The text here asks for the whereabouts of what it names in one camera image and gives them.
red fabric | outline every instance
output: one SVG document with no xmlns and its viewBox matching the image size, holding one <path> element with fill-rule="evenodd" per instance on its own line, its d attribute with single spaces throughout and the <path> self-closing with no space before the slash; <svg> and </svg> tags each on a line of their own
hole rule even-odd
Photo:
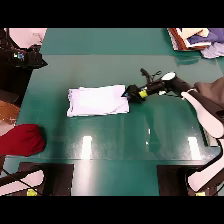
<svg viewBox="0 0 224 224">
<path fill-rule="evenodd" d="M 44 150 L 45 142 L 36 124 L 15 126 L 0 136 L 0 154 L 30 156 Z"/>
</svg>

green tabletop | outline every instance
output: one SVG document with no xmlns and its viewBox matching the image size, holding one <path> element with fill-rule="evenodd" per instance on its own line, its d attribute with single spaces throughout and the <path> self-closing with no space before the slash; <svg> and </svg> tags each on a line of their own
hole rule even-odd
<svg viewBox="0 0 224 224">
<path fill-rule="evenodd" d="M 192 85 L 213 82 L 223 75 L 221 65 L 198 52 L 176 54 L 165 29 L 105 30 L 47 31 L 42 53 L 49 65 L 33 72 L 17 121 L 43 127 L 47 146 L 29 158 L 8 156 L 4 167 L 15 172 L 20 161 L 74 163 L 72 195 L 158 195 L 156 165 L 204 164 L 220 152 L 205 145 L 192 107 L 153 95 L 127 114 L 68 118 L 68 89 L 143 85 L 141 68 L 175 71 Z M 82 158 L 85 136 L 92 137 L 90 160 Z"/>
</svg>

